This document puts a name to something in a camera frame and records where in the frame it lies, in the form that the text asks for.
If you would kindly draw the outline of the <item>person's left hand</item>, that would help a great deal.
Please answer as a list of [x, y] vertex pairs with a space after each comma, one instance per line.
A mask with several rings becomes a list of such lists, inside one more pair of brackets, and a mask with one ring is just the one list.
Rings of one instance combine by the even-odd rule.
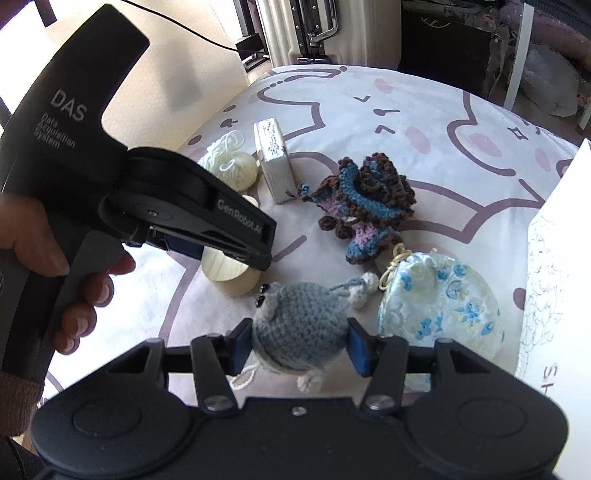
[[[12, 250], [28, 270], [45, 277], [69, 274], [68, 261], [49, 226], [40, 202], [19, 195], [1, 195], [1, 248]], [[124, 253], [106, 273], [89, 276], [82, 284], [82, 299], [68, 306], [61, 327], [53, 337], [54, 348], [62, 355], [73, 353], [80, 339], [91, 334], [97, 322], [96, 310], [107, 306], [114, 295], [114, 275], [135, 269], [135, 261]]]

